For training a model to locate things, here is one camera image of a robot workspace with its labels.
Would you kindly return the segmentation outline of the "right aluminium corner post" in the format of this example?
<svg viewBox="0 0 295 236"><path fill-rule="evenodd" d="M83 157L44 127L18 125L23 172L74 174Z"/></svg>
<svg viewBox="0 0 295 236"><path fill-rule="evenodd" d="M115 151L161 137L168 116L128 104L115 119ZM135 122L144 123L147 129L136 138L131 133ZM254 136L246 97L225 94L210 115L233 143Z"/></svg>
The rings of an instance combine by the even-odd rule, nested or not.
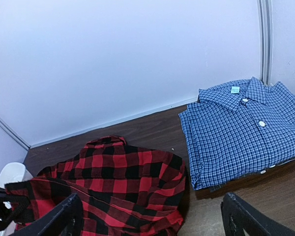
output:
<svg viewBox="0 0 295 236"><path fill-rule="evenodd" d="M271 84L271 67L273 60L273 19L272 1L257 0L260 24L260 80L264 85Z"/></svg>

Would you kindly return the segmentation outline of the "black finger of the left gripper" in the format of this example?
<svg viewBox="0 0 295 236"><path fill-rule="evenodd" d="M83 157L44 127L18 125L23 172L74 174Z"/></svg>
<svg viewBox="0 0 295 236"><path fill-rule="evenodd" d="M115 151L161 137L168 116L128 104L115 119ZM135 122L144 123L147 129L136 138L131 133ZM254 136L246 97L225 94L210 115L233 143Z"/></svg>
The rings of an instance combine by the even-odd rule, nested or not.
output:
<svg viewBox="0 0 295 236"><path fill-rule="evenodd" d="M14 210L7 208L5 202L17 203L17 207ZM0 231L5 230L12 221L16 220L29 204L27 197L9 195L3 188L0 188Z"/></svg>

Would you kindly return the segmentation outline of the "white plastic bin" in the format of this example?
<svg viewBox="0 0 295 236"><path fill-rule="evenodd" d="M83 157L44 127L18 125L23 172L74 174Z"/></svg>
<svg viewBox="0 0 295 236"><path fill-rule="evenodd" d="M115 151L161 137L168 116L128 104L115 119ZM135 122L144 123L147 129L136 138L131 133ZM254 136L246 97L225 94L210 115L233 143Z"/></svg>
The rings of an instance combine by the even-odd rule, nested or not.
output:
<svg viewBox="0 0 295 236"><path fill-rule="evenodd" d="M0 187L12 182L22 182L33 178L32 174L26 169L25 165L19 162L11 162L5 165L0 173ZM16 229L16 223L11 222L9 226L0 231L0 236L8 236Z"/></svg>

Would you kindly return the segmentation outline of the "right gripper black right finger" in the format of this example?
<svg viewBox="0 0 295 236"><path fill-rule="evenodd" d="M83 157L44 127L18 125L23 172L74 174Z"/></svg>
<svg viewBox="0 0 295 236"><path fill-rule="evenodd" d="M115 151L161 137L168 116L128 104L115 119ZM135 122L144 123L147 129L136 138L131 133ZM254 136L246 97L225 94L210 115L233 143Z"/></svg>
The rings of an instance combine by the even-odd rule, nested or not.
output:
<svg viewBox="0 0 295 236"><path fill-rule="evenodd" d="M270 219L235 193L227 193L221 203L227 236L295 236L295 231Z"/></svg>

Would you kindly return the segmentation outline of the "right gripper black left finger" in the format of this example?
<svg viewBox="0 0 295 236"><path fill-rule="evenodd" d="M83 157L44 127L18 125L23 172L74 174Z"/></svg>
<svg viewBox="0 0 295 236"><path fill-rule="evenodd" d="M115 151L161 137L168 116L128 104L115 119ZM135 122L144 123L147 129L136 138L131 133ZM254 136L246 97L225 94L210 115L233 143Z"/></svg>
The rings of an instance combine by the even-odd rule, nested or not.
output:
<svg viewBox="0 0 295 236"><path fill-rule="evenodd" d="M27 227L28 236L79 236L83 228L83 205L71 194L42 218Z"/></svg>

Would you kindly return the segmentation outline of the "blue checked folded shirt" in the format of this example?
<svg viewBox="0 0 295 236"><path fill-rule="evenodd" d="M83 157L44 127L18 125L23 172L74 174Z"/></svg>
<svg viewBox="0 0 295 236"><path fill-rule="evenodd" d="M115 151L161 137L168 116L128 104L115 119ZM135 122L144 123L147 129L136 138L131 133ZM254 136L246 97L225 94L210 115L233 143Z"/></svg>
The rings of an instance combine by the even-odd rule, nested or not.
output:
<svg viewBox="0 0 295 236"><path fill-rule="evenodd" d="M179 118L195 190L295 159L295 95L280 82L251 78L201 89Z"/></svg>

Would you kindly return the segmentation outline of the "red black plaid shirt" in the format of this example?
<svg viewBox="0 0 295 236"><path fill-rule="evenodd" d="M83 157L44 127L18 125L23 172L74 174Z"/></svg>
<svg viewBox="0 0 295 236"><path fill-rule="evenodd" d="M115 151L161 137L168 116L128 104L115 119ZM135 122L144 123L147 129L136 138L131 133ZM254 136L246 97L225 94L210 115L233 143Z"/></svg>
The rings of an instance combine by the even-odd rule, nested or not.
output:
<svg viewBox="0 0 295 236"><path fill-rule="evenodd" d="M83 236L175 236L183 224L178 205L185 181L181 157L108 136L88 142L75 157L28 181L6 184L5 190L30 202L17 229L77 194Z"/></svg>

